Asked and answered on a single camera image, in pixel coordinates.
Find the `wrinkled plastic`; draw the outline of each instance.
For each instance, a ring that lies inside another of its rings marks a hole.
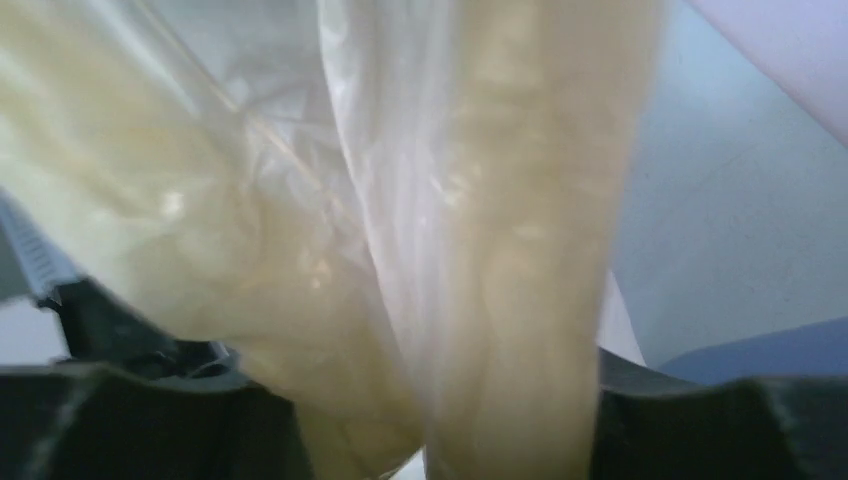
[[[316,474],[585,474],[654,0],[0,3],[0,184]]]

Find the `black object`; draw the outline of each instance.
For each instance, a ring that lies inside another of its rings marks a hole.
[[[246,381],[221,383],[227,374],[180,377],[190,370],[181,364],[203,356],[156,331],[142,328],[131,348],[116,347],[102,340],[116,331],[113,320],[146,324],[123,316],[94,284],[57,292],[63,327],[77,332],[72,352],[122,370],[0,370],[0,480],[311,478],[288,402]],[[141,369],[153,381],[126,373],[151,355],[170,358],[174,371]],[[846,378],[703,388],[601,355],[595,480],[848,478]],[[203,381],[218,382],[218,391],[195,388]]]

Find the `blue object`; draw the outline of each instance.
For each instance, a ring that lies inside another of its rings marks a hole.
[[[695,350],[658,370],[701,385],[755,375],[848,375],[848,317]]]

